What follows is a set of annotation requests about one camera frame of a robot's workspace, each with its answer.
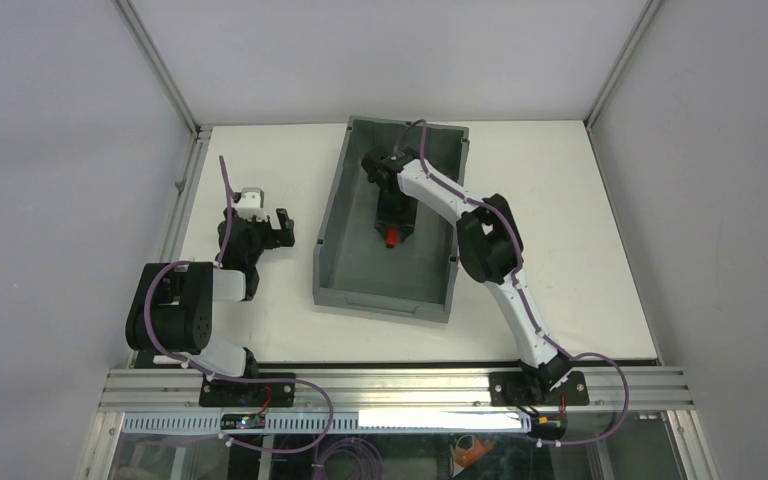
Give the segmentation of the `red handled screwdriver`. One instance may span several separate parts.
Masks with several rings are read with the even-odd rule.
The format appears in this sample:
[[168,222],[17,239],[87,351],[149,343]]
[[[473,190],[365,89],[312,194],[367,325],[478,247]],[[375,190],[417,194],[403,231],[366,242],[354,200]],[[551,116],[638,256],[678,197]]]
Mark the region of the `red handled screwdriver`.
[[395,248],[400,240],[399,230],[395,227],[389,227],[385,233],[385,245],[388,249]]

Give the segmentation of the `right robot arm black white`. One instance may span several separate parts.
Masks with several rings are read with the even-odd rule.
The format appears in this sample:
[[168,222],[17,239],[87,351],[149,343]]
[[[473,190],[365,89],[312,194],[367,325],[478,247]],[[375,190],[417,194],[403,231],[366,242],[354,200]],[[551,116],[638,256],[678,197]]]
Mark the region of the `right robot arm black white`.
[[568,378],[571,359],[530,303],[522,240],[505,197],[472,196],[411,148],[375,147],[361,166],[379,188],[374,228],[387,248],[413,234],[420,205],[454,227],[461,266],[488,288],[513,335],[524,375],[522,397],[534,403],[547,399]]

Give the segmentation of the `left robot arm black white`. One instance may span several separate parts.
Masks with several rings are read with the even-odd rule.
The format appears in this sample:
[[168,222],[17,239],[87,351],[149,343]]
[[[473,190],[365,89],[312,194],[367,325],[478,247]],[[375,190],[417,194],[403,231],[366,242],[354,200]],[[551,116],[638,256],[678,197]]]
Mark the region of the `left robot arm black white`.
[[213,334],[213,306],[253,300],[263,253],[295,244],[294,220],[284,208],[276,216],[273,227],[269,216],[243,217],[230,208],[217,226],[220,251],[213,261],[146,264],[126,319],[128,346],[210,379],[257,379],[251,350]]

